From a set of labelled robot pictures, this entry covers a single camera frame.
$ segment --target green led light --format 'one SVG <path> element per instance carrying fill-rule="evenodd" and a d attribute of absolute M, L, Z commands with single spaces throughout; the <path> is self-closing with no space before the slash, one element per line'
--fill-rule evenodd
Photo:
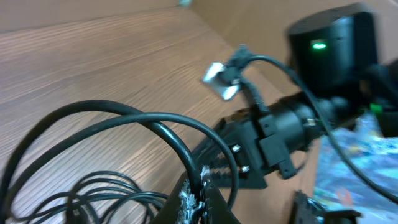
<path fill-rule="evenodd" d="M 324 48 L 326 48 L 326 44 L 313 44 L 312 48 L 313 49 L 324 49 Z"/>

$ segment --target black plastic housing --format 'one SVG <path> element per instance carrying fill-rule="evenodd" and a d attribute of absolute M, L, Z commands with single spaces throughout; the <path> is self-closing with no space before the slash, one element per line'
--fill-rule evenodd
<path fill-rule="evenodd" d="M 334 128 L 349 126 L 361 115 L 359 109 L 364 99 L 358 88 L 340 88 L 339 94 L 318 100 Z M 249 168 L 248 172 L 239 173 L 239 188 L 264 189 L 267 187 L 264 176 L 274 171 L 279 171 L 283 179 L 292 177 L 296 169 L 289 165 L 289 154 L 306 151 L 314 139 L 324 134 L 312 105 L 303 93 L 280 99 L 270 105 L 269 111 L 269 115 L 259 118 L 253 116 L 250 109 L 240 110 L 223 118 L 213 128 L 232 151 L 234 146 L 239 146 L 239 151 L 233 152 L 235 161 L 239 167 Z M 268 118 L 274 125 L 268 124 Z M 266 136 L 260 135 L 256 124 L 267 126 Z M 212 141 L 205 138 L 193 150 L 193 157 L 199 166 L 210 167 L 217 186 L 231 186 L 227 160 Z"/>
<path fill-rule="evenodd" d="M 374 14 L 361 3 L 301 19 L 287 35 L 298 74 L 315 93 L 358 82 L 357 71 L 377 64 Z"/>

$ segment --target black wire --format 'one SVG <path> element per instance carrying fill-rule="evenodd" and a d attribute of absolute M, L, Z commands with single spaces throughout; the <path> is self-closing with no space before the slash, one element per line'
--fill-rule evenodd
<path fill-rule="evenodd" d="M 12 176 L 14 175 L 17 165 L 22 159 L 22 156 L 26 150 L 42 133 L 44 133 L 46 129 L 51 127 L 51 125 L 53 125 L 55 122 L 71 114 L 84 111 L 102 111 L 119 115 L 142 113 L 140 110 L 122 103 L 108 100 L 88 100 L 66 105 L 47 115 L 44 119 L 37 123 L 19 143 L 14 152 L 11 154 L 11 157 L 4 169 L 0 186 L 0 224 L 5 224 L 5 220 L 7 218 L 6 214 L 10 214 L 10 211 L 8 210 L 11 208 L 6 207 L 4 202 L 11 184 Z M 176 151 L 187 170 L 192 192 L 195 193 L 195 195 L 198 195 L 201 188 L 200 171 L 195 164 L 188 147 L 170 128 L 160 122 L 155 121 L 151 123 L 143 123 L 142 125 L 160 136 Z"/>
<path fill-rule="evenodd" d="M 111 118 L 106 121 L 102 121 L 100 123 L 87 127 L 75 133 L 74 135 L 70 136 L 69 138 L 66 138 L 65 140 L 58 143 L 56 146 L 54 146 L 53 148 L 49 149 L 47 152 L 42 154 L 19 176 L 19 178 L 15 181 L 12 188 L 9 190 L 9 193 L 6 197 L 5 201 L 6 207 L 7 208 L 11 207 L 16 194 L 18 193 L 18 191 L 20 191 L 20 189 L 29 180 L 31 176 L 33 176 L 44 164 L 53 159 L 55 156 L 59 155 L 64 150 L 68 149 L 74 144 L 96 133 L 105 131 L 109 128 L 113 128 L 123 124 L 134 123 L 134 122 L 143 123 L 149 121 L 170 121 L 193 127 L 205 133 L 210 139 L 212 139 L 215 142 L 216 145 L 218 145 L 221 151 L 225 154 L 225 157 L 228 160 L 229 168 L 231 169 L 232 187 L 228 199 L 228 205 L 229 207 L 232 207 L 238 192 L 239 185 L 238 185 L 238 169 L 231 150 L 225 144 L 225 142 L 205 124 L 196 121 L 194 119 L 191 119 L 189 117 L 182 116 L 179 114 L 172 114 L 172 113 L 144 113 L 138 115 L 125 115 L 116 118 Z"/>
<path fill-rule="evenodd" d="M 71 195 L 70 192 L 62 192 L 62 193 L 58 193 L 58 194 L 56 194 L 56 195 L 53 195 L 53 196 L 51 196 L 50 198 L 48 198 L 47 200 L 45 200 L 44 203 L 42 202 L 39 206 L 40 206 L 40 207 L 43 207 L 43 206 L 45 206 L 46 204 L 50 203 L 51 201 L 53 201 L 53 200 L 55 200 L 55 199 L 57 199 L 57 198 L 61 198 L 61 197 L 73 197 L 73 198 L 77 198 L 77 199 L 90 211 L 90 214 L 91 214 L 91 216 L 93 217 L 93 222 L 94 222 L 95 224 L 100 224 L 100 219 L 98 218 L 98 216 L 97 216 L 97 214 L 96 214 L 94 208 L 90 205 L 90 203 L 88 203 L 88 201 L 87 201 L 84 197 L 82 197 L 82 196 L 80 196 L 80 195 Z"/>
<path fill-rule="evenodd" d="M 148 199 L 148 196 L 147 196 L 147 195 L 144 195 L 144 193 L 145 193 L 145 192 L 136 193 L 136 194 L 132 194 L 132 195 L 126 195 L 126 196 L 124 196 L 123 198 L 121 198 L 120 200 L 114 202 L 114 203 L 112 204 L 112 206 L 110 206 L 110 207 L 107 209 L 107 211 L 104 212 L 103 217 L 101 217 L 101 221 L 104 222 L 104 221 L 105 221 L 105 218 L 109 216 L 109 217 L 108 217 L 108 221 L 106 222 L 106 224 L 108 224 L 108 223 L 111 221 L 113 215 L 116 213 L 116 211 L 117 211 L 120 207 L 122 207 L 122 205 L 124 205 L 126 202 L 128 202 L 128 201 L 130 201 L 130 200 L 137 200 L 138 198 L 141 198 L 141 199 Z"/>
<path fill-rule="evenodd" d="M 128 193 L 128 194 L 130 193 L 128 190 L 120 189 L 120 188 L 117 188 L 117 187 L 98 187 L 98 188 L 96 188 L 96 189 L 91 189 L 91 190 L 87 191 L 87 192 L 84 194 L 84 196 L 87 196 L 87 195 L 90 195 L 90 194 L 92 194 L 92 193 L 99 192 L 99 191 L 105 191 L 105 190 L 106 190 L 106 191 L 109 191 L 109 190 L 112 190 L 112 191 L 119 191 L 119 192 L 124 192 L 124 193 Z M 146 203 L 151 203 L 151 204 L 156 208 L 157 211 L 160 211 L 160 209 L 163 207 L 163 201 L 158 200 L 157 198 L 167 199 L 167 195 L 164 195 L 164 194 L 161 194 L 161 193 L 154 193 L 154 192 L 152 192 L 152 193 L 154 194 L 154 198 L 153 198 L 153 199 L 148 199 L 148 198 L 141 198 L 141 199 L 136 198 L 136 199 L 132 199 L 132 200 L 135 200 L 135 201 L 137 201 L 137 202 L 142 203 L 144 206 L 147 207 L 147 211 L 146 211 L 146 214 L 144 215 L 144 219 L 143 219 L 142 223 L 146 223 L 147 217 L 149 217 L 151 220 L 153 220 L 153 218 L 154 218 L 154 214 L 153 214 L 152 210 L 151 210 L 144 202 L 146 202 Z M 125 195 L 118 195 L 118 194 L 112 194 L 112 195 L 110 195 L 110 194 L 103 194 L 103 196 L 102 196 L 102 195 L 100 195 L 100 194 L 96 194 L 96 195 L 90 195 L 90 196 L 93 197 L 93 198 L 95 198 L 96 200 L 98 200 L 98 199 L 100 199 L 100 198 L 102 198 L 102 199 L 104 199 L 104 200 L 109 200 L 109 199 L 110 199 L 109 197 L 112 197 L 112 196 L 117 196 L 117 197 L 123 199 Z M 103 223 L 103 220 L 104 220 L 104 218 L 101 217 L 101 218 L 100 218 L 100 222 Z"/>
<path fill-rule="evenodd" d="M 90 178 L 90 177 L 96 176 L 96 175 L 113 175 L 113 176 L 116 176 L 116 177 L 121 177 L 121 178 L 123 178 L 123 179 L 129 181 L 129 182 L 131 183 L 131 185 L 125 184 L 125 183 L 120 182 L 120 181 L 118 181 L 118 180 L 104 179 L 104 178 L 102 178 L 102 179 L 91 179 L 91 180 L 88 180 L 88 181 L 82 183 L 84 180 L 86 180 L 86 179 L 88 179 L 88 178 Z M 97 182 L 104 182 L 104 183 L 112 183 L 112 184 L 121 185 L 121 186 L 126 187 L 126 188 L 129 188 L 129 189 L 131 189 L 131 190 L 133 190 L 133 191 L 135 191 L 135 192 L 141 192 L 141 191 L 142 191 L 142 190 L 139 188 L 139 186 L 138 186 L 130 177 L 128 177 L 128 176 L 126 176 L 126 175 L 124 175 L 124 174 L 120 174 L 120 173 L 113 172 L 113 171 L 98 171 L 98 172 L 92 172 L 92 173 L 90 173 L 90 174 L 88 174 L 88 175 L 82 177 L 82 178 L 75 184 L 75 186 L 72 188 L 71 192 L 72 192 L 73 194 L 75 194 L 75 193 L 77 193 L 79 190 L 81 190 L 83 187 L 85 187 L 85 186 L 87 186 L 87 185 L 90 185 L 90 184 L 93 184 L 93 183 L 97 183 Z M 150 216 L 150 218 L 153 219 L 154 215 L 153 215 L 153 212 L 151 211 L 151 209 L 149 208 L 149 206 L 148 206 L 147 203 L 143 203 L 143 206 L 146 207 L 146 214 L 144 215 L 144 219 L 143 219 L 143 221 L 142 221 L 142 224 L 145 224 L 146 221 L 147 221 L 147 217 Z M 71 198 L 71 197 L 68 197 L 68 200 L 67 200 L 67 208 L 68 208 L 68 210 L 67 210 L 67 212 L 66 212 L 66 216 L 70 216 L 70 217 L 71 217 L 71 216 L 73 215 L 72 198 Z"/>
<path fill-rule="evenodd" d="M 86 200 L 87 202 L 99 202 L 99 201 L 103 201 L 103 200 L 114 200 L 114 199 L 121 199 L 124 198 L 124 196 L 126 195 L 121 195 L 121 194 L 95 194 L 95 195 L 87 195 L 88 192 L 86 192 L 83 196 L 80 196 L 81 198 L 83 198 L 82 201 L 78 201 L 78 202 L 74 202 L 73 203 L 73 208 L 79 208 L 79 206 L 84 204 L 84 201 Z M 41 218 L 40 220 L 38 220 L 35 223 L 42 223 L 46 220 L 48 220 L 49 218 L 53 217 L 54 215 L 64 212 L 67 209 L 67 205 L 63 204 L 63 205 L 57 205 L 53 208 L 50 208 L 44 212 L 40 212 L 37 213 L 41 208 L 43 208 L 44 206 L 46 206 L 46 204 L 50 203 L 53 200 L 56 200 L 58 198 L 62 198 L 62 197 L 67 197 L 70 196 L 70 192 L 62 192 L 62 193 L 57 193 L 51 197 L 49 197 L 48 199 L 44 200 L 37 208 L 35 208 L 34 212 L 29 215 L 29 218 L 26 219 L 28 221 L 31 221 L 35 218 L 39 218 L 43 215 L 45 215 L 45 217 Z M 162 203 L 162 201 L 159 201 L 158 198 L 162 198 L 162 199 L 167 199 L 167 195 L 162 194 L 162 193 L 158 193 L 158 192 L 150 192 L 150 196 L 153 196 L 152 200 L 145 200 L 144 198 L 141 199 L 134 199 L 137 202 L 140 203 Z"/>
<path fill-rule="evenodd" d="M 311 92 L 311 90 L 306 86 L 306 84 L 297 76 L 297 74 L 292 69 L 290 69 L 288 66 L 286 66 L 283 63 L 277 61 L 276 59 L 266 56 L 266 55 L 252 56 L 251 58 L 249 58 L 247 60 L 247 62 L 244 64 L 244 66 L 247 66 L 250 62 L 256 61 L 256 60 L 269 62 L 269 63 L 275 65 L 276 67 L 280 68 L 302 89 L 305 96 L 308 98 L 308 100 L 311 102 L 311 104 L 315 108 L 315 111 L 317 112 L 317 115 L 319 116 L 321 124 L 325 128 L 326 135 L 329 137 L 329 141 L 330 141 L 331 145 L 335 148 L 335 150 L 336 150 L 337 154 L 340 156 L 341 160 L 354 172 L 354 174 L 356 174 L 370 188 L 372 188 L 379 194 L 385 196 L 385 198 L 389 199 L 391 202 L 398 204 L 397 196 L 393 195 L 392 193 L 388 192 L 383 187 L 381 187 L 381 186 L 377 185 L 375 182 L 373 182 L 361 170 L 359 170 L 356 167 L 356 165 L 353 162 L 351 162 L 351 159 L 344 153 L 344 151 L 339 146 L 339 144 L 337 143 L 337 140 L 335 139 L 335 137 L 332 134 L 333 128 L 330 126 L 327 116 L 324 114 L 323 110 L 320 108 L 317 98 Z"/>
<path fill-rule="evenodd" d="M 120 195 L 120 194 L 95 194 L 92 195 L 91 197 L 95 198 L 96 200 L 112 200 L 112 199 L 118 199 L 115 203 L 119 203 L 120 201 L 124 200 L 126 197 L 129 197 L 129 200 L 134 200 L 136 202 L 139 202 L 143 204 L 145 207 L 147 207 L 148 203 L 152 204 L 157 211 L 160 211 L 160 209 L 163 208 L 164 206 L 164 201 L 157 198 L 156 196 L 153 195 L 147 195 L 144 198 L 142 197 L 132 197 L 133 195 L 143 195 L 146 194 L 147 192 L 137 192 L 137 193 L 132 193 L 129 195 Z M 100 218 L 99 222 L 103 223 L 105 217 L 108 215 L 109 212 L 112 212 L 115 209 L 118 209 L 119 207 L 113 207 L 113 204 L 105 211 L 104 215 Z M 154 213 L 150 208 L 147 208 L 147 214 L 145 214 L 144 217 L 149 216 L 151 220 L 154 218 Z"/>
<path fill-rule="evenodd" d="M 112 179 L 104 179 L 104 178 L 102 178 L 102 179 L 95 179 L 96 181 L 91 181 L 90 183 L 86 183 L 86 182 L 85 182 L 85 185 L 80 186 L 80 189 L 83 188 L 83 187 L 85 187 L 85 186 L 87 186 L 88 184 L 94 184 L 94 183 L 98 183 L 98 182 L 105 182 L 105 183 L 109 183 L 109 184 L 122 185 L 122 186 L 125 186 L 125 187 L 127 187 L 127 188 L 129 188 L 129 189 L 131 189 L 131 190 L 134 190 L 134 191 L 137 191 L 136 189 L 138 189 L 137 192 L 141 192 L 141 189 L 138 187 L 138 185 L 137 185 L 131 178 L 129 178 L 128 176 L 126 176 L 126 175 L 124 175 L 124 174 L 120 174 L 120 173 L 113 172 L 113 171 L 97 171 L 97 172 L 90 173 L 90 174 L 84 176 L 82 179 L 80 179 L 80 181 L 79 181 L 78 183 L 76 183 L 75 186 L 78 185 L 78 184 L 80 184 L 80 182 L 81 182 L 82 180 L 85 180 L 85 179 L 87 179 L 87 178 L 89 178 L 89 177 L 93 177 L 93 176 L 96 176 L 96 175 L 114 175 L 114 176 L 116 176 L 116 177 L 122 177 L 122 178 L 126 179 L 127 181 L 129 181 L 132 185 L 128 185 L 128 184 L 126 185 L 126 183 L 120 182 L 120 181 L 118 181 L 118 180 L 112 180 Z M 107 190 L 107 191 L 118 191 L 118 192 L 123 192 L 123 193 L 125 193 L 125 194 L 134 193 L 134 192 L 131 192 L 131 191 L 128 191 L 128 190 L 126 190 L 126 189 L 119 188 L 119 187 L 98 187 L 98 188 L 91 189 L 91 190 L 87 191 L 83 196 L 86 197 L 86 196 L 88 196 L 88 195 L 90 195 L 90 194 L 92 194 L 92 193 L 99 192 L 99 191 L 104 191 L 104 190 Z M 71 194 L 75 194 L 75 193 L 76 193 L 76 190 L 72 190 L 70 193 L 71 193 Z M 49 197 L 48 199 L 46 199 L 45 201 L 43 201 L 43 202 L 32 212 L 31 215 L 29 215 L 29 216 L 27 216 L 27 217 L 18 218 L 16 221 L 31 220 L 31 219 L 34 219 L 34 218 L 37 218 L 37 217 L 41 217 L 41 216 L 43 216 L 43 215 L 46 215 L 46 214 L 48 214 L 48 213 L 54 212 L 54 211 L 56 211 L 56 210 L 62 208 L 62 205 L 59 205 L 59 206 L 50 208 L 50 209 L 48 209 L 48 210 L 46 210 L 46 211 L 43 211 L 43 212 L 38 213 L 39 210 L 40 210 L 42 207 L 44 207 L 46 204 L 48 204 L 49 202 L 51 202 L 51 201 L 53 201 L 53 200 L 55 200 L 55 199 L 57 199 L 57 198 L 60 198 L 60 197 L 64 197 L 64 196 L 59 196 L 58 194 L 55 194 L 55 195 Z"/>
<path fill-rule="evenodd" d="M 92 193 L 99 192 L 99 191 L 116 191 L 116 192 L 122 192 L 122 193 L 125 193 L 125 194 L 130 194 L 130 193 L 131 193 L 131 191 L 128 191 L 128 190 L 126 190 L 126 189 L 122 189 L 122 188 L 119 188 L 119 187 L 98 187 L 98 188 L 91 189 L 91 190 L 85 192 L 85 194 L 83 195 L 83 197 L 84 197 L 84 198 L 87 198 L 87 197 L 90 196 Z M 50 203 L 51 201 L 53 201 L 53 200 L 55 200 L 55 199 L 62 198 L 62 197 L 65 197 L 65 196 L 64 196 L 64 192 L 62 192 L 62 193 L 57 193 L 57 194 L 55 194 L 55 195 L 53 195 L 53 196 L 51 196 L 51 197 L 45 199 L 42 203 L 40 203 L 40 204 L 35 208 L 35 210 L 32 212 L 31 215 L 29 215 L 29 216 L 27 216 L 27 217 L 24 217 L 24 218 L 19 218 L 19 220 L 16 220 L 16 221 L 22 222 L 22 221 L 33 220 L 33 219 L 35 219 L 35 218 L 42 217 L 42 216 L 44 216 L 44 215 L 48 215 L 49 213 L 52 213 L 52 212 L 57 211 L 57 210 L 60 210 L 60 209 L 61 209 L 61 210 L 60 210 L 59 212 L 65 211 L 67 205 L 66 205 L 66 204 L 63 204 L 63 205 L 57 205 L 57 206 L 52 207 L 52 208 L 50 208 L 50 209 L 47 209 L 47 210 L 45 210 L 45 211 L 43 211 L 43 212 L 39 212 L 44 206 L 46 206 L 46 204 Z M 80 206 L 81 204 L 82 204 L 82 203 L 80 203 L 80 202 L 74 202 L 74 203 L 72 204 L 72 208 L 78 208 L 78 206 Z"/>
<path fill-rule="evenodd" d="M 73 136 L 67 138 L 66 140 L 58 143 L 56 146 L 54 146 L 53 148 L 51 148 L 49 151 L 47 151 L 45 154 L 43 154 L 40 158 L 38 158 L 36 161 L 34 161 L 23 173 L 22 175 L 16 180 L 16 182 L 14 183 L 14 185 L 9 189 L 9 192 L 7 194 L 6 197 L 6 201 L 4 202 L 5 207 L 7 208 L 7 211 L 10 213 L 10 216 L 14 217 L 14 214 L 11 212 L 11 205 L 12 202 L 14 201 L 14 198 L 16 196 L 16 194 L 18 193 L 18 191 L 20 191 L 20 189 L 23 187 L 23 185 L 26 183 L 26 181 L 32 176 L 34 175 L 34 173 L 36 171 L 38 171 L 45 163 L 47 163 L 49 160 L 51 160 L 52 158 L 54 158 L 55 156 L 57 156 L 59 153 L 63 152 L 64 150 L 66 150 L 67 148 L 69 148 L 70 146 L 72 146 L 73 144 L 76 144 L 77 142 L 92 136 L 100 131 L 103 131 L 105 129 L 109 129 L 109 128 L 113 128 L 122 124 L 127 124 L 127 123 L 132 123 L 132 122 L 140 122 L 140 123 L 146 123 L 149 121 L 160 121 L 160 120 L 164 120 L 164 121 L 171 121 L 171 122 L 177 122 L 177 123 L 182 123 L 188 126 L 191 126 L 193 128 L 196 128 L 202 132 L 204 132 L 210 139 L 212 139 L 213 141 L 215 141 L 215 143 L 221 148 L 221 150 L 223 151 L 223 153 L 225 153 L 226 158 L 228 159 L 229 165 L 230 165 L 230 169 L 231 169 L 231 173 L 233 174 L 233 186 L 231 188 L 231 194 L 229 196 L 229 200 L 228 200 L 228 205 L 231 207 L 235 198 L 236 198 L 236 193 L 238 190 L 238 170 L 236 167 L 236 163 L 233 159 L 233 155 L 231 153 L 231 151 L 229 150 L 228 146 L 223 142 L 223 140 L 209 127 L 205 126 L 204 124 L 202 124 L 201 122 L 195 121 L 194 119 L 188 118 L 188 117 L 184 117 L 184 116 L 180 116 L 178 114 L 168 114 L 168 113 L 146 113 L 146 114 L 140 114 L 140 115 L 128 115 L 128 116 L 121 116 L 118 118 L 112 118 L 109 119 L 107 121 L 103 121 L 101 123 L 98 124 L 94 124 L 76 134 L 74 134 Z M 36 126 L 38 127 L 37 129 L 42 130 L 42 132 L 45 130 L 45 128 L 42 128 L 40 126 Z M 86 177 L 82 178 L 82 180 L 92 177 L 94 175 L 100 175 L 100 174 L 114 174 L 111 172 L 107 172 L 107 173 L 93 173 L 93 174 L 89 174 Z M 93 184 L 95 183 L 96 179 L 94 180 L 88 180 L 87 184 L 83 183 L 80 184 L 80 182 L 77 185 L 80 185 L 81 187 L 74 187 L 74 189 L 71 192 L 68 192 L 70 198 L 77 198 L 79 197 L 79 195 L 75 194 L 77 191 L 76 189 L 80 189 L 88 184 Z M 117 180 L 111 180 L 111 179 L 102 179 L 105 180 L 107 182 L 111 182 L 111 183 L 119 183 L 120 185 L 123 185 L 124 187 L 128 187 L 131 190 L 140 190 L 139 187 L 135 184 L 134 181 L 132 181 L 131 179 L 127 179 L 128 181 L 130 181 L 131 185 L 124 185 L 122 182 L 118 182 Z M 110 195 L 110 194 L 102 194 L 101 198 L 91 198 L 90 202 L 95 200 L 106 200 L 109 198 L 115 198 L 114 195 Z M 149 201 L 151 202 L 151 204 L 155 204 L 156 203 L 156 198 L 153 198 L 153 201 Z M 40 212 L 38 214 L 35 214 L 36 212 L 38 212 L 41 208 L 36 209 L 35 213 L 32 214 L 31 216 L 28 217 L 24 217 L 24 218 L 28 218 L 28 219 L 33 219 L 33 218 L 37 218 L 39 217 L 39 215 L 45 215 L 45 217 L 41 218 L 38 222 L 44 222 L 46 219 L 52 217 L 53 215 L 60 213 L 62 211 L 66 209 L 68 209 L 68 204 L 66 204 L 66 206 L 56 206 L 54 208 L 51 208 L 49 210 L 46 210 L 44 212 Z M 75 206 L 76 204 L 73 203 L 72 204 L 72 209 L 76 208 Z"/>

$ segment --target wooden surface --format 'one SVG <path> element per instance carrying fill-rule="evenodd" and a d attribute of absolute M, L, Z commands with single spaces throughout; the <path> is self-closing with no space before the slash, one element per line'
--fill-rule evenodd
<path fill-rule="evenodd" d="M 178 0 L 0 0 L 0 33 L 178 6 Z"/>
<path fill-rule="evenodd" d="M 361 0 L 376 12 L 377 36 L 381 62 L 398 57 L 398 4 L 396 0 Z M 288 62 L 286 29 L 311 14 L 358 2 L 358 0 L 200 0 L 192 9 L 232 46 L 245 43 L 259 54 L 271 55 Z M 266 63 L 256 67 L 282 93 L 299 89 L 281 71 Z"/>
<path fill-rule="evenodd" d="M 179 8 L 0 34 L 0 169 L 40 118 L 80 100 L 114 100 L 143 111 L 185 114 L 212 126 L 244 106 L 239 97 L 220 101 L 200 82 L 211 62 L 225 61 L 231 53 L 198 16 Z M 258 83 L 267 103 L 283 96 L 256 69 L 249 68 L 246 75 Z M 82 113 L 59 121 L 35 142 L 18 173 L 60 140 L 109 117 Z M 203 137 L 192 128 L 167 124 L 190 148 Z M 280 180 L 271 174 L 267 189 L 239 191 L 233 208 L 237 218 L 242 223 L 286 223 L 294 189 L 312 192 L 317 152 L 311 155 L 296 177 Z M 302 155 L 295 160 L 299 163 Z M 39 170 L 17 196 L 14 210 L 27 214 L 95 170 L 122 172 L 145 190 L 169 193 L 183 165 L 150 131 L 125 125 L 77 144 Z M 104 206 L 96 204 L 99 210 Z M 141 215 L 141 208 L 129 203 L 114 223 L 135 223 Z"/>

